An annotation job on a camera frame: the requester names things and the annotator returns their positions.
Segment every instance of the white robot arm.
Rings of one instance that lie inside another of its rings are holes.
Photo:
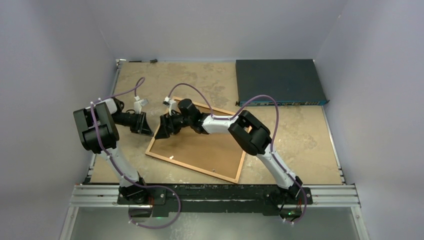
[[[249,111],[243,110],[237,116],[214,118],[209,113],[200,112],[190,99],[183,99],[176,105],[175,101],[166,98],[163,103],[169,106],[169,113],[160,117],[156,139],[169,138],[183,127],[191,127],[199,134],[231,134],[246,153],[257,156],[263,162],[281,189],[292,195],[299,193],[300,188],[293,180],[300,185],[302,181],[277,152],[271,152],[270,130]]]
[[[214,119],[211,115],[207,116],[203,120],[202,127],[208,134],[216,134],[216,133],[222,133],[222,134],[229,134],[229,128],[232,124],[235,124],[237,122],[238,116],[234,117],[230,120],[230,118],[233,116],[228,116],[227,120],[222,119]],[[284,163],[283,159],[280,157],[280,155],[277,152],[274,152],[274,156],[276,157],[277,161],[287,170],[287,172],[284,172],[281,167],[276,163],[274,158],[271,155],[271,143],[269,143],[264,150],[263,154],[257,154],[256,157],[262,161],[262,163],[265,165],[265,167],[269,170],[269,172],[272,174],[272,176],[275,179],[275,183],[282,189],[289,189],[293,185],[293,180],[288,176],[290,174],[293,179],[296,178],[296,175],[294,172],[292,172],[289,167]]]

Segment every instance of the black bracket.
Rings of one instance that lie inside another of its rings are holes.
[[[264,154],[272,140],[270,130],[247,110],[241,111],[228,131],[240,147],[252,156]]]

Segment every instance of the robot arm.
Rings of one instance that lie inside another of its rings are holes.
[[[94,106],[94,114],[99,128],[99,137],[101,142],[113,159],[111,161],[108,154],[102,150],[99,145],[98,136],[93,124],[90,107],[86,107],[73,112],[76,128],[82,146],[99,154],[113,169],[115,175],[119,178],[119,193],[125,199],[136,199],[143,202],[146,196],[145,189],[136,187],[130,181],[121,177],[125,175],[133,183],[145,185],[143,178],[140,177],[137,170],[127,161],[119,148],[119,134],[115,125],[123,125],[130,128],[131,132],[153,136],[149,125],[146,122],[146,113],[135,111],[135,113],[122,112],[124,103],[116,98],[108,98],[97,103]]]
[[[156,139],[169,138],[183,127],[191,127],[199,134],[231,134],[246,153],[257,156],[263,162],[282,190],[289,192],[292,196],[299,193],[300,188],[292,178],[300,185],[302,181],[289,169],[277,152],[271,152],[270,130],[249,111],[243,110],[234,118],[223,116],[214,119],[209,113],[200,112],[190,99],[183,99],[178,103],[180,113],[175,111],[175,104],[168,101],[172,100],[165,99],[164,103],[169,103],[170,110],[169,113],[160,117]]]

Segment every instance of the metal extrusion bar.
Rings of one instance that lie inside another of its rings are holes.
[[[77,219],[78,207],[70,206],[67,210],[65,222],[59,240],[70,240],[74,229],[75,219]]]
[[[324,106],[321,106],[321,109],[322,109],[322,114],[324,115],[325,124],[327,125],[327,131],[328,131],[328,135],[330,137],[332,150],[334,152],[335,161],[337,162],[337,166],[340,167],[339,156],[337,156],[336,147],[334,145],[334,140],[333,140],[333,135],[332,135],[331,130],[330,130],[330,125],[329,125],[329,121],[327,120],[327,115],[326,115],[326,111],[324,110]]]
[[[119,205],[118,185],[76,185],[70,199],[70,207],[131,207],[150,208],[143,205]],[[308,207],[359,207],[360,202],[354,185],[305,185],[311,189],[314,203]]]
[[[359,235],[359,239],[370,240],[370,236],[368,235],[367,228],[365,227],[364,218],[362,217],[361,208],[356,206],[356,207],[351,207],[351,210],[352,210],[356,230]]]

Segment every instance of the wooden frame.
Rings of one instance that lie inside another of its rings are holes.
[[[183,98],[173,97],[172,99],[173,100],[176,100],[176,101],[181,101]],[[197,103],[197,102],[193,102],[193,103],[194,103],[194,105],[196,105],[198,107],[209,109],[209,107],[206,104],[201,104],[201,103]],[[235,114],[234,112],[223,110],[223,109],[219,109],[219,108],[216,108],[216,107],[212,107],[212,109],[213,109],[214,113],[216,112],[216,113],[221,113],[221,114],[224,114],[224,115],[234,115]],[[159,130],[159,126],[157,127],[156,131],[154,132],[155,135],[158,132],[158,130]],[[155,138],[152,137],[152,139],[150,141],[150,144],[148,145],[147,150],[145,152],[146,155],[151,156],[151,157],[154,157],[154,158],[157,158],[157,159],[160,159],[160,160],[163,160],[163,161],[166,161],[166,162],[169,162],[169,163],[172,163],[172,164],[175,164],[175,165],[179,165],[179,166],[184,167],[184,168],[187,168],[187,169],[191,169],[191,170],[197,171],[199,173],[203,173],[203,174],[206,174],[206,175],[209,175],[209,176],[218,178],[218,179],[222,179],[222,180],[225,180],[225,181],[228,181],[228,182],[231,182],[231,183],[237,184],[239,182],[239,178],[240,178],[240,174],[241,174],[241,171],[242,171],[243,162],[245,161],[245,156],[246,156],[246,152],[243,151],[241,148],[240,149],[236,149],[237,151],[239,150],[241,152],[241,158],[240,158],[240,161],[239,161],[239,164],[238,164],[238,169],[236,171],[235,177],[232,178],[232,177],[229,177],[229,176],[226,176],[226,175],[223,175],[223,174],[219,174],[219,173],[216,173],[216,172],[207,170],[207,169],[203,169],[201,167],[190,165],[190,164],[187,164],[185,162],[181,162],[179,160],[172,159],[170,157],[166,157],[166,156],[157,154],[155,152],[152,152],[152,148],[153,148],[153,146],[155,144],[155,141],[156,141]]]

